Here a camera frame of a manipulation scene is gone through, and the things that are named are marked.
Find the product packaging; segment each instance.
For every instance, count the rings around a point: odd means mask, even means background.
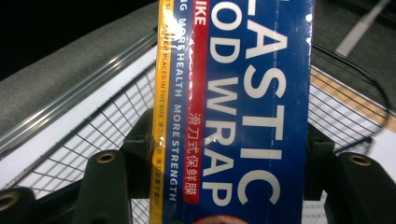
[[[301,223],[313,0],[161,0],[150,223]]]

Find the metal wire grid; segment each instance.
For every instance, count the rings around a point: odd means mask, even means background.
[[[119,149],[140,116],[153,107],[154,68],[152,64],[8,186],[31,188],[40,198],[81,179],[93,154]],[[334,97],[334,92],[343,94],[340,90],[326,92],[324,87],[311,84],[309,122],[328,135],[336,148],[353,144],[381,128]],[[325,198],[323,194],[320,202],[304,202],[303,223],[327,223],[323,210]],[[132,200],[132,208],[134,223],[148,223],[148,200]]]

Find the dark floor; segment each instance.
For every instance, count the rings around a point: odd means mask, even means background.
[[[0,3],[0,81],[82,35],[153,0],[17,0]],[[313,43],[333,52],[375,0],[316,0]],[[378,81],[396,109],[396,1],[380,14],[347,60]],[[313,65],[382,104],[367,82],[314,51]]]

